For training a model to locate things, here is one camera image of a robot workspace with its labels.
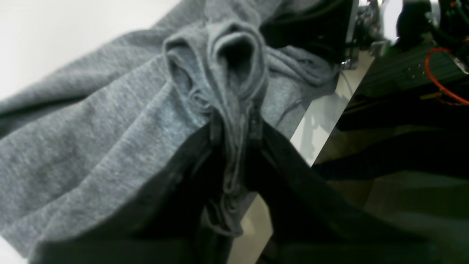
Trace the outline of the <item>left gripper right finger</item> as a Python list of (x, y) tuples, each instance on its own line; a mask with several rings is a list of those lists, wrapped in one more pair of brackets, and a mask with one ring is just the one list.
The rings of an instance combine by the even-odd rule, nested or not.
[(276, 264), (467, 264), (468, 107), (406, 107), (391, 137), (311, 167), (279, 132), (253, 122), (248, 187), (266, 201)]

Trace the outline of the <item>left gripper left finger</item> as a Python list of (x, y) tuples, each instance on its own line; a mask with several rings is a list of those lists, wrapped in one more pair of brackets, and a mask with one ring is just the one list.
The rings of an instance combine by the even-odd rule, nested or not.
[(206, 222), (222, 192), (223, 130), (221, 116), (211, 114), (109, 219), (74, 239), (42, 243), (32, 263), (224, 263), (224, 237)]

